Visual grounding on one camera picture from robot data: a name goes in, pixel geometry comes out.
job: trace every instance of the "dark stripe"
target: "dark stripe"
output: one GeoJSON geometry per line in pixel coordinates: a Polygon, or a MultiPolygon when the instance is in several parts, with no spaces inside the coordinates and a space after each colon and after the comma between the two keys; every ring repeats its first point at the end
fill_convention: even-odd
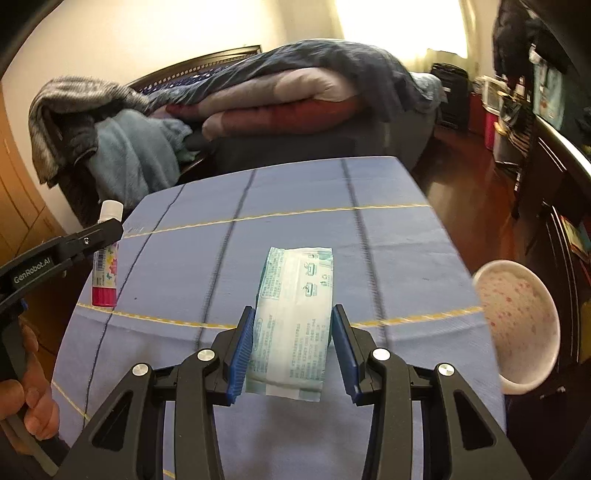
{"type": "MultiPolygon", "coordinates": [[[[212,277],[209,282],[209,289],[207,290],[207,294],[205,295],[205,300],[203,302],[203,310],[201,313],[201,323],[207,323],[209,320],[209,312],[212,309],[213,297],[216,292],[217,282],[219,280],[220,271],[222,270],[222,264],[224,257],[226,256],[226,251],[228,250],[228,243],[230,241],[230,237],[232,236],[232,232],[234,231],[234,226],[236,225],[235,220],[239,217],[240,212],[242,211],[242,207],[244,206],[244,201],[246,200],[246,195],[248,194],[248,190],[252,186],[252,182],[255,179],[256,169],[251,171],[251,176],[242,191],[242,195],[240,196],[240,200],[238,200],[238,205],[236,205],[236,210],[234,211],[234,215],[232,216],[232,222],[228,226],[228,230],[226,231],[226,235],[222,240],[222,246],[220,247],[219,252],[217,253],[217,261],[216,266],[213,269],[212,277]]],[[[199,329],[197,333],[196,345],[197,349],[199,349],[199,342],[201,341],[201,334],[203,329],[199,329]]]]}
{"type": "MultiPolygon", "coordinates": [[[[166,207],[166,210],[164,211],[164,213],[162,214],[162,216],[159,218],[158,223],[156,223],[156,227],[154,227],[153,230],[156,230],[158,228],[158,226],[160,225],[160,222],[162,222],[162,219],[164,218],[164,215],[166,215],[168,213],[168,211],[170,210],[170,207],[172,207],[173,203],[177,201],[177,198],[178,198],[179,195],[181,195],[181,192],[183,191],[184,187],[185,187],[185,185],[183,185],[183,186],[180,187],[180,189],[178,190],[177,196],[173,199],[172,202],[170,202],[169,206],[166,207]]],[[[152,236],[152,234],[149,234],[146,237],[146,240],[144,241],[144,244],[139,249],[138,255],[135,257],[133,263],[131,264],[131,268],[127,272],[127,275],[125,276],[125,279],[123,280],[123,283],[121,285],[121,288],[119,289],[119,293],[117,295],[117,301],[119,301],[119,297],[123,293],[123,289],[125,288],[125,284],[127,283],[127,280],[129,279],[129,276],[131,275],[131,272],[133,271],[133,269],[135,267],[135,264],[137,263],[137,261],[139,259],[139,256],[144,251],[144,248],[145,248],[146,244],[148,243],[148,240],[150,240],[150,237],[151,236],[152,236]]],[[[105,335],[107,333],[107,327],[109,326],[109,322],[111,321],[111,318],[113,317],[113,313],[114,312],[109,313],[109,317],[107,318],[107,321],[105,322],[105,328],[103,328],[103,333],[100,336],[99,344],[96,347],[95,360],[92,363],[92,370],[90,372],[90,377],[88,379],[88,385],[86,386],[86,398],[85,398],[85,402],[84,402],[84,413],[85,413],[85,415],[88,415],[88,400],[89,400],[89,397],[90,397],[90,386],[92,385],[92,380],[95,377],[95,369],[96,369],[96,364],[97,364],[98,359],[99,359],[100,347],[102,346],[103,340],[105,339],[105,335]]],[[[85,426],[86,426],[86,417],[83,417],[82,418],[82,428],[84,428],[85,426]]]]}
{"type": "MultiPolygon", "coordinates": [[[[365,259],[365,266],[368,271],[369,286],[371,288],[372,299],[374,301],[374,314],[378,320],[385,320],[386,315],[384,309],[384,301],[382,299],[382,293],[380,291],[378,284],[378,276],[375,271],[374,257],[371,253],[371,248],[369,246],[367,229],[365,228],[365,223],[363,222],[361,211],[356,208],[359,207],[359,203],[357,201],[357,196],[355,195],[355,189],[353,188],[353,181],[351,180],[349,167],[347,166],[347,162],[344,158],[341,158],[340,165],[343,168],[343,175],[345,176],[345,180],[347,182],[349,199],[351,201],[351,206],[353,206],[353,214],[355,215],[355,225],[357,227],[359,240],[361,241],[361,250],[363,251],[363,257],[365,259]]],[[[384,336],[385,346],[388,346],[388,339],[386,337],[385,326],[382,325],[380,329],[382,330],[382,334],[384,336]]]]}

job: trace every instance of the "yellow stripe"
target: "yellow stripe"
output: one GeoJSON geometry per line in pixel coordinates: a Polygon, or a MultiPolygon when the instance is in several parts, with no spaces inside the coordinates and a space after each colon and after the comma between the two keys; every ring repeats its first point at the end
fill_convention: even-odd
{"type": "MultiPolygon", "coordinates": [[[[81,408],[78,407],[78,405],[76,405],[71,399],[70,397],[68,397],[66,395],[66,393],[61,389],[61,387],[55,383],[53,380],[51,381],[51,384],[56,388],[56,390],[61,394],[62,397],[64,397],[66,399],[66,401],[72,405],[72,407],[74,407],[74,410],[76,410],[80,415],[82,415],[87,421],[90,420],[90,417],[85,414],[81,408]]],[[[162,473],[166,476],[169,476],[170,478],[175,478],[174,473],[169,472],[168,470],[162,470],[162,473]]]]}
{"type": "Polygon", "coordinates": [[[483,311],[482,307],[474,306],[467,309],[450,310],[449,312],[432,313],[428,315],[412,315],[410,317],[398,317],[387,320],[368,320],[366,322],[352,323],[352,327],[377,327],[380,325],[397,325],[399,323],[411,322],[428,322],[433,320],[443,320],[454,317],[461,317],[462,315],[471,315],[473,313],[480,313],[483,311]]]}
{"type": "MultiPolygon", "coordinates": [[[[104,313],[113,313],[120,317],[127,317],[137,320],[146,320],[148,322],[157,322],[157,323],[168,323],[171,325],[180,325],[184,327],[195,327],[195,328],[213,328],[213,329],[220,329],[220,330],[229,330],[234,328],[236,325],[224,325],[222,323],[199,323],[199,322],[185,322],[183,320],[171,320],[165,319],[162,317],[151,317],[148,315],[137,315],[135,313],[127,313],[127,312],[119,312],[115,310],[114,312],[111,309],[103,308],[103,307],[95,307],[94,305],[88,305],[86,303],[77,303],[79,307],[96,310],[97,312],[104,312],[104,313]]],[[[352,323],[352,327],[377,327],[380,325],[397,325],[399,323],[410,323],[410,322],[426,322],[426,321],[433,321],[433,320],[443,320],[447,318],[453,317],[460,317],[462,315],[470,315],[473,313],[480,313],[482,312],[482,307],[473,306],[468,307],[466,309],[459,309],[459,310],[450,310],[449,312],[439,312],[439,313],[431,313],[425,315],[412,315],[410,317],[397,317],[387,320],[366,320],[365,322],[357,322],[352,323]]]]}
{"type": "MultiPolygon", "coordinates": [[[[78,303],[77,305],[79,307],[87,308],[90,310],[97,310],[99,312],[107,312],[107,313],[111,312],[111,309],[95,307],[94,305],[86,305],[84,303],[78,303]]],[[[442,319],[446,319],[446,318],[459,317],[462,315],[470,315],[473,313],[480,313],[482,311],[483,311],[482,307],[474,306],[474,307],[468,307],[467,309],[450,310],[449,312],[433,313],[433,314],[429,314],[429,315],[413,315],[410,317],[398,317],[398,318],[393,318],[393,319],[388,319],[388,320],[368,320],[366,322],[352,323],[351,326],[352,327],[373,327],[373,326],[380,326],[380,325],[396,325],[398,323],[425,322],[425,321],[442,320],[442,319]]],[[[185,326],[191,326],[191,327],[199,327],[200,326],[200,327],[206,327],[206,328],[208,327],[208,328],[219,328],[219,329],[230,329],[230,328],[235,327],[235,325],[219,325],[219,324],[211,324],[211,323],[204,324],[204,323],[195,323],[195,322],[182,322],[180,320],[169,320],[169,319],[163,319],[163,318],[159,318],[159,317],[148,317],[148,316],[144,316],[144,315],[135,315],[133,313],[125,313],[125,312],[114,312],[114,313],[117,315],[120,315],[120,316],[139,319],[139,320],[148,320],[150,322],[160,322],[160,323],[172,323],[174,325],[185,325],[185,326]]],[[[86,420],[90,420],[90,417],[88,415],[86,415],[82,411],[81,408],[78,408],[78,406],[71,399],[69,399],[69,397],[59,387],[59,385],[57,385],[54,381],[52,381],[51,384],[66,399],[66,401],[70,405],[72,405],[72,407],[74,407],[74,409],[80,415],[82,415],[86,420]]],[[[170,478],[173,478],[173,479],[176,478],[174,476],[174,474],[172,472],[169,472],[168,470],[163,470],[163,474],[170,477],[170,478]]]]}
{"type": "Polygon", "coordinates": [[[74,410],[76,410],[80,415],[82,415],[86,420],[90,420],[90,417],[84,413],[84,411],[78,407],[78,405],[76,405],[71,399],[70,397],[68,397],[68,395],[66,395],[66,393],[61,389],[61,387],[55,383],[53,380],[51,381],[51,384],[56,388],[56,390],[61,394],[62,397],[64,397],[66,399],[66,401],[72,405],[72,407],[74,407],[74,410]]]}
{"type": "Polygon", "coordinates": [[[336,208],[320,208],[314,210],[301,210],[299,212],[277,212],[267,213],[265,215],[255,215],[250,217],[241,217],[236,219],[216,220],[213,222],[204,223],[191,223],[188,225],[174,226],[171,228],[162,228],[160,230],[153,230],[149,232],[132,233],[130,235],[124,235],[123,238],[134,238],[136,236],[151,235],[152,233],[163,233],[163,232],[174,232],[176,230],[184,230],[186,228],[195,228],[198,226],[209,226],[209,225],[221,225],[223,223],[231,222],[243,222],[244,220],[257,220],[259,218],[270,218],[270,217],[285,217],[291,215],[303,215],[305,213],[322,213],[322,212],[347,212],[350,210],[378,210],[378,209],[394,209],[394,208],[415,208],[415,207],[429,207],[426,203],[406,203],[401,205],[364,205],[360,207],[336,207],[336,208]]]}
{"type": "Polygon", "coordinates": [[[137,320],[146,320],[147,322],[157,322],[157,323],[169,323],[172,325],[180,325],[182,327],[193,327],[193,328],[214,328],[214,329],[222,329],[228,330],[230,328],[234,328],[236,325],[223,325],[220,323],[200,323],[200,322],[186,322],[184,320],[171,320],[165,319],[161,317],[151,317],[149,315],[138,315],[136,313],[127,313],[127,312],[120,312],[119,310],[112,310],[109,308],[104,307],[95,307],[94,305],[88,305],[86,303],[77,303],[77,307],[82,307],[84,309],[95,310],[96,312],[103,312],[103,313],[113,313],[119,317],[127,317],[130,319],[137,319],[137,320]]]}

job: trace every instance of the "wooden headboard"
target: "wooden headboard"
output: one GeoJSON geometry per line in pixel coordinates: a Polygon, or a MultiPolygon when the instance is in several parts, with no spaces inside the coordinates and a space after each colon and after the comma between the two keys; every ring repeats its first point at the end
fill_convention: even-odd
{"type": "Polygon", "coordinates": [[[195,72],[203,72],[204,70],[214,68],[221,64],[235,63],[261,53],[261,51],[260,45],[253,45],[250,47],[233,48],[231,50],[210,53],[209,55],[195,57],[194,59],[185,60],[171,65],[170,67],[157,70],[156,72],[128,83],[127,86],[139,92],[143,88],[179,79],[184,76],[195,74],[195,72]]]}

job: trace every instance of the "human hand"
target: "human hand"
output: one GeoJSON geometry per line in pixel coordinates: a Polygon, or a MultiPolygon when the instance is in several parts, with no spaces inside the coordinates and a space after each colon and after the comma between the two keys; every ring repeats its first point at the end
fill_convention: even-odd
{"type": "MultiPolygon", "coordinates": [[[[60,410],[51,397],[50,384],[35,355],[39,349],[35,333],[24,322],[21,322],[21,330],[23,346],[27,351],[27,371],[20,382],[0,382],[0,420],[18,413],[26,403],[25,427],[37,440],[47,440],[58,431],[60,410]]],[[[28,453],[16,434],[5,424],[2,427],[13,447],[21,453],[28,453]]]]}

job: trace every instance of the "blue tablecloth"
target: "blue tablecloth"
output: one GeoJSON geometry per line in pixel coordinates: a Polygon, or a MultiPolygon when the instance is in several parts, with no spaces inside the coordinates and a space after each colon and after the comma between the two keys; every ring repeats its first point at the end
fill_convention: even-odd
{"type": "MultiPolygon", "coordinates": [[[[243,171],[146,197],[119,243],[114,312],[87,283],[61,344],[53,388],[60,433],[84,423],[137,362],[180,363],[254,305],[270,247],[332,247],[334,303],[409,364],[453,364],[504,426],[491,337],[456,249],[404,167],[347,158],[243,171]]],[[[164,469],[174,476],[167,406],[164,469]]],[[[228,480],[361,477],[371,407],[345,394],[335,349],[319,403],[242,394],[216,407],[228,480]]],[[[414,477],[422,472],[414,409],[414,477]]]]}

